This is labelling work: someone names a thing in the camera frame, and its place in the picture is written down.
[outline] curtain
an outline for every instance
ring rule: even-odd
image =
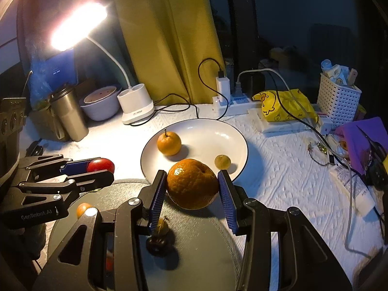
[[[197,68],[202,59],[224,62],[209,0],[114,0],[121,29],[139,83],[151,98],[179,94],[194,104],[211,103],[214,92],[204,87]],[[216,88],[218,67],[201,66],[204,82]],[[182,102],[171,96],[161,104]]]

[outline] white charger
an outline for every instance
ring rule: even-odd
[[[230,80],[227,77],[216,77],[217,91],[226,97],[230,102]],[[221,105],[226,105],[226,100],[222,95],[218,95]]]

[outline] white bowl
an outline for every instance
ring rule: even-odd
[[[145,145],[140,166],[146,179],[152,183],[158,170],[169,171],[182,159],[195,159],[209,166],[217,175],[220,171],[214,165],[217,155],[225,154],[232,162],[228,169],[231,180],[235,180],[248,159],[248,145],[244,136],[226,122],[214,119],[189,119],[166,127],[180,137],[182,148],[176,155],[163,155],[156,145],[164,129],[155,134]]]

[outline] small orange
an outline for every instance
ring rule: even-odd
[[[84,214],[84,212],[91,208],[92,206],[86,202],[84,203],[81,203],[78,207],[77,207],[77,219],[79,219],[81,217],[81,215]]]
[[[213,201],[218,188],[216,175],[207,165],[197,160],[181,160],[168,171],[168,195],[184,209],[206,207]]]
[[[164,155],[175,155],[180,151],[182,146],[179,136],[175,132],[167,131],[166,129],[164,129],[164,133],[158,137],[156,144],[159,151]]]

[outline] small box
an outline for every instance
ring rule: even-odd
[[[331,121],[330,117],[325,113],[318,112],[317,115],[319,119],[315,129],[321,135],[328,135],[330,130],[333,128],[333,122]]]

